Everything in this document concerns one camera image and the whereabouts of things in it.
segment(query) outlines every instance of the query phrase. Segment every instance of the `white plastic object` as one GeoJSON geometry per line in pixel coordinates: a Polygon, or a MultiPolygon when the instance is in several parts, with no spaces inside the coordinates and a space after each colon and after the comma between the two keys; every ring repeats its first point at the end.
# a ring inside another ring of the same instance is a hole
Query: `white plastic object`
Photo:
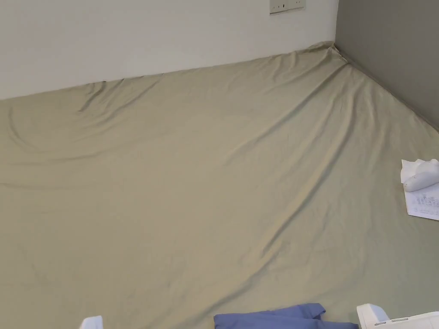
{"type": "Polygon", "coordinates": [[[439,161],[432,159],[421,163],[416,174],[404,182],[404,190],[413,192],[439,183],[439,161]]]}
{"type": "Polygon", "coordinates": [[[101,316],[86,318],[79,329],[104,329],[104,322],[101,316]]]}
{"type": "Polygon", "coordinates": [[[357,313],[361,329],[439,329],[439,312],[391,320],[381,307],[364,304],[357,306],[357,313]]]}

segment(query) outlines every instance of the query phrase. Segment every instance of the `bed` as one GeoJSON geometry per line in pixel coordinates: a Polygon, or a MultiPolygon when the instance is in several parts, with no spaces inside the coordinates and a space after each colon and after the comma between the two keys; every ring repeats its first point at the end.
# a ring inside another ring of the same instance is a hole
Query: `bed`
{"type": "Polygon", "coordinates": [[[401,159],[438,133],[332,43],[0,101],[2,328],[213,328],[439,308],[401,159]]]}

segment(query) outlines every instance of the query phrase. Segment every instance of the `gray wall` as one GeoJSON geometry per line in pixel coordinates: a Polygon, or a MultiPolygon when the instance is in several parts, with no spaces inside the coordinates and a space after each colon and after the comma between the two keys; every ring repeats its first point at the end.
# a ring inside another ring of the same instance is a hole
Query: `gray wall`
{"type": "Polygon", "coordinates": [[[340,0],[335,44],[439,128],[439,0],[340,0]]]}

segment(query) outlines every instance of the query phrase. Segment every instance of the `blue fabric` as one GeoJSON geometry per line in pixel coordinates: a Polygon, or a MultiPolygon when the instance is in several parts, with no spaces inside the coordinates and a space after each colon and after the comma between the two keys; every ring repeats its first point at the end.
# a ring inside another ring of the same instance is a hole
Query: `blue fabric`
{"type": "Polygon", "coordinates": [[[215,329],[358,329],[353,323],[321,320],[320,304],[303,304],[275,311],[247,314],[218,314],[215,329]]]}

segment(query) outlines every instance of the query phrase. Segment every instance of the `sheet wrinkle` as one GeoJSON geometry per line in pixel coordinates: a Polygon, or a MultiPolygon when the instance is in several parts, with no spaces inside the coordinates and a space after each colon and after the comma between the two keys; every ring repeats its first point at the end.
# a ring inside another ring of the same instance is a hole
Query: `sheet wrinkle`
{"type": "Polygon", "coordinates": [[[305,96],[294,108],[289,110],[286,114],[282,115],[280,119],[277,119],[274,123],[270,124],[267,129],[260,132],[257,136],[252,137],[250,140],[245,141],[243,144],[238,146],[226,159],[225,164],[231,164],[237,157],[241,156],[249,152],[252,148],[257,146],[262,140],[264,140],[267,136],[272,134],[274,131],[282,127],[286,122],[292,120],[295,115],[297,115],[304,106],[312,99],[312,97],[320,92],[329,81],[334,79],[334,77],[342,71],[345,67],[345,64],[335,69],[329,76],[325,77],[324,80],[319,83],[308,95],[305,96]]]}
{"type": "Polygon", "coordinates": [[[310,67],[306,67],[304,70],[295,74],[291,79],[286,79],[284,82],[281,82],[278,85],[275,84],[275,85],[271,86],[270,89],[265,91],[265,93],[270,93],[271,91],[277,90],[278,88],[286,87],[286,86],[289,86],[290,84],[298,82],[303,77],[310,76],[313,72],[317,71],[325,64],[328,64],[329,62],[331,62],[331,60],[332,60],[332,54],[327,52],[322,56],[322,58],[316,64],[314,64],[310,67]]]}
{"type": "Polygon", "coordinates": [[[11,140],[20,148],[30,148],[32,150],[36,150],[36,148],[26,141],[18,131],[17,127],[14,123],[14,109],[11,107],[7,112],[7,120],[8,120],[8,132],[11,140]]]}
{"type": "Polygon", "coordinates": [[[325,134],[325,129],[329,124],[329,120],[335,111],[336,102],[345,95],[347,91],[347,85],[345,83],[340,84],[339,89],[334,92],[334,96],[330,99],[330,103],[326,106],[326,112],[321,114],[321,118],[318,119],[312,130],[306,135],[303,142],[299,143],[299,146],[294,149],[291,153],[290,158],[293,158],[292,163],[288,163],[288,168],[282,167],[280,170],[276,171],[275,180],[278,183],[282,183],[288,176],[291,176],[297,166],[303,161],[303,158],[307,155],[307,152],[311,150],[313,146],[319,141],[319,139],[325,134]]]}
{"type": "Polygon", "coordinates": [[[288,225],[294,220],[297,214],[304,208],[304,206],[312,199],[314,193],[319,186],[325,180],[325,177],[329,174],[332,167],[336,163],[343,148],[352,134],[353,125],[355,122],[355,102],[358,97],[361,85],[357,86],[353,92],[351,101],[349,104],[350,111],[349,116],[345,118],[340,126],[339,133],[336,136],[335,142],[328,148],[326,154],[323,156],[320,165],[317,170],[312,173],[310,179],[301,187],[300,192],[297,193],[298,197],[294,198],[292,203],[287,206],[287,211],[284,215],[280,216],[276,225],[269,228],[268,233],[261,239],[260,246],[256,249],[256,254],[265,255],[275,244],[278,237],[288,227],[288,225]]]}
{"type": "Polygon", "coordinates": [[[108,122],[110,122],[111,120],[113,120],[115,117],[117,117],[120,112],[124,109],[126,109],[127,107],[133,105],[134,103],[136,103],[138,100],[140,100],[143,96],[145,96],[149,91],[151,91],[163,78],[163,75],[161,75],[157,81],[155,81],[154,83],[152,83],[150,86],[148,86],[147,88],[145,88],[141,93],[139,93],[137,96],[135,96],[133,99],[131,99],[130,101],[126,102],[125,104],[117,107],[116,109],[114,109],[113,111],[110,112],[110,115],[107,116],[106,118],[104,118],[103,120],[96,122],[96,126],[100,126],[100,125],[104,125],[108,122]]]}
{"type": "Polygon", "coordinates": [[[87,110],[90,107],[90,104],[100,95],[104,92],[105,87],[107,85],[106,81],[103,81],[101,83],[101,88],[95,92],[86,102],[85,104],[82,106],[82,108],[78,111],[78,112],[84,112],[85,110],[87,110]]]}

